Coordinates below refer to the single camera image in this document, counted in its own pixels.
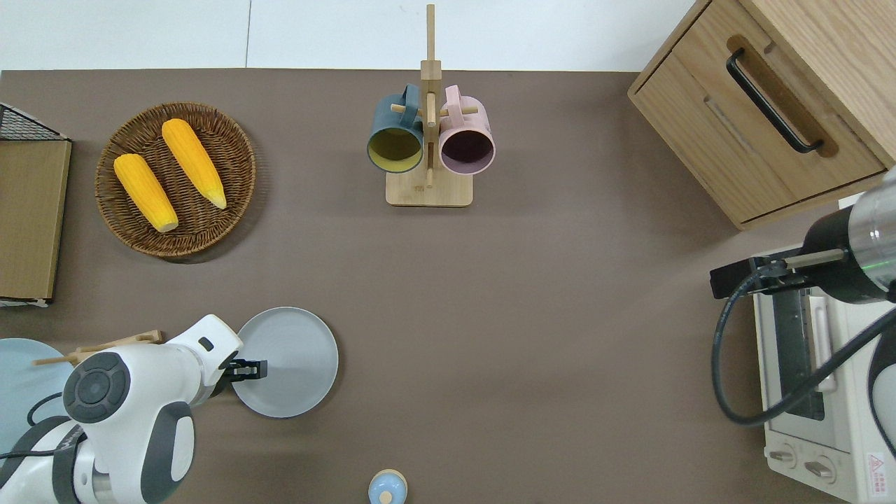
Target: light blue plate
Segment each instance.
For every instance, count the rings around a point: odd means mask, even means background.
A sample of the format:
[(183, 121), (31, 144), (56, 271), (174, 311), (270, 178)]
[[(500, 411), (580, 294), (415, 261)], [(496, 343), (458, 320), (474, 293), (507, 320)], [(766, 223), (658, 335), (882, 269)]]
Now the light blue plate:
[[(44, 397), (62, 392), (72, 374), (69, 362), (33, 366), (31, 361), (60, 356), (62, 353), (53, 347), (34, 340), (0, 339), (0, 453), (12, 450), (30, 428), (26, 420), (28, 410)], [(40, 406), (34, 421), (53, 415), (65, 415), (61, 398)]]

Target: wicker basket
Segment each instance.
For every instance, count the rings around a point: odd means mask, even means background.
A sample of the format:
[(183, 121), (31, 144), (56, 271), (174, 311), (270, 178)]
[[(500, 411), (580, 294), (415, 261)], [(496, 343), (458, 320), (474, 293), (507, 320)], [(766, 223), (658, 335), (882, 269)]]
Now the wicker basket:
[[(193, 127), (224, 186), (221, 210), (202, 197), (162, 139), (166, 120), (178, 117)], [(156, 231), (137, 210), (113, 169), (115, 159), (140, 154), (152, 168), (177, 213), (175, 229)], [(184, 257), (224, 238), (246, 212), (255, 188), (255, 154), (243, 129), (218, 110), (199, 103), (165, 103), (144, 110), (116, 131), (99, 158), (96, 198), (106, 225), (128, 247), (156, 257)]]

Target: black drawer handle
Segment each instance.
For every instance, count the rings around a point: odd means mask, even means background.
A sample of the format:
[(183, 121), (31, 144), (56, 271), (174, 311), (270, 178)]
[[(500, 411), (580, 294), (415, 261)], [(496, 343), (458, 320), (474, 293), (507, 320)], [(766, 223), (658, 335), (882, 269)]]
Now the black drawer handle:
[(784, 137), (784, 140), (793, 148), (794, 151), (802, 152), (803, 154), (807, 152), (812, 152), (822, 145), (824, 145), (824, 141), (819, 140), (811, 145), (807, 145), (803, 143), (802, 140), (799, 139), (796, 133), (794, 133), (793, 129), (784, 121), (784, 118), (778, 113), (777, 110), (769, 103), (768, 100), (756, 89), (756, 86), (750, 82), (750, 79), (747, 78), (746, 74), (737, 66), (737, 59), (744, 55), (744, 48), (740, 48), (731, 54), (731, 57), (728, 59), (728, 62), (725, 64), (725, 67), (728, 69), (728, 73), (731, 74), (731, 77), (735, 80), (737, 85), (740, 86), (740, 89), (744, 90), (746, 96), (753, 101), (753, 104), (762, 112), (762, 114), (769, 120), (772, 126), (775, 126), (775, 129), (778, 130), (781, 136)]

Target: corn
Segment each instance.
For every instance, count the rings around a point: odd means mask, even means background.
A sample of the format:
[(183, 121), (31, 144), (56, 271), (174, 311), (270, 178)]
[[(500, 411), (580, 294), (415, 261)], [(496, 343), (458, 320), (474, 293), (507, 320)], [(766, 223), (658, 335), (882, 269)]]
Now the corn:
[(140, 154), (122, 154), (113, 167), (127, 195), (153, 228), (163, 233), (177, 227), (177, 215), (165, 190)]
[(162, 124), (162, 138), (199, 194), (218, 208), (227, 208), (218, 171), (193, 128), (183, 119), (169, 119)]

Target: mug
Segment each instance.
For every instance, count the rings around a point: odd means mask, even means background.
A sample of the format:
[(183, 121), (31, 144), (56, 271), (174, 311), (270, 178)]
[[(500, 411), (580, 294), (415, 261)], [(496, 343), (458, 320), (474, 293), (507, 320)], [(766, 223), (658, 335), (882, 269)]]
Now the mug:
[[(439, 159), (454, 173), (476, 175), (495, 160), (495, 141), (486, 109), (479, 100), (461, 96), (456, 85), (445, 88), (445, 99), (448, 117), (439, 123)], [(476, 107), (478, 111), (462, 114), (464, 107)]]
[[(404, 106), (393, 112), (392, 104)], [(423, 159), (423, 122), (417, 115), (420, 89), (408, 84), (403, 94), (391, 94), (376, 104), (374, 126), (367, 140), (367, 156), (389, 173), (414, 169)]]

